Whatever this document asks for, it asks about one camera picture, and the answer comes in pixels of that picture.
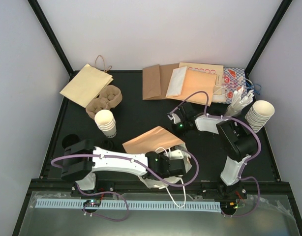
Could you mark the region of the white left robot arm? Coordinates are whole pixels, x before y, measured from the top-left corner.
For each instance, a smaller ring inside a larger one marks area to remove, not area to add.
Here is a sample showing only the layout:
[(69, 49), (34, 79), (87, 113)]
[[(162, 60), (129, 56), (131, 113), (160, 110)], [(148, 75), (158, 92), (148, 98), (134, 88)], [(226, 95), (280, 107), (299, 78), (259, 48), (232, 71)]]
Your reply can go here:
[(189, 156), (181, 146), (127, 154), (95, 147), (92, 141), (85, 140), (67, 147), (64, 155), (61, 179), (76, 182), (88, 196), (99, 191), (97, 172), (131, 174), (147, 188), (163, 189), (177, 184), (191, 169)]

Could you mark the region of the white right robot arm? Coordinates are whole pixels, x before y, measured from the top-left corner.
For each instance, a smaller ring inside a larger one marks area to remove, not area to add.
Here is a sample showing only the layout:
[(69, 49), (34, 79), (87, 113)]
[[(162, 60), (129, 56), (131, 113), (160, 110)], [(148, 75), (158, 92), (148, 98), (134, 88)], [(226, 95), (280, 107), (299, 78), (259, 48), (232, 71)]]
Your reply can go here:
[(168, 113), (168, 118), (176, 134), (197, 130), (220, 136), (227, 159), (217, 192), (223, 198), (233, 195), (234, 185), (241, 180), (245, 166), (261, 151), (260, 139), (252, 128), (236, 117), (210, 115), (207, 109), (198, 113), (189, 102), (178, 105)]

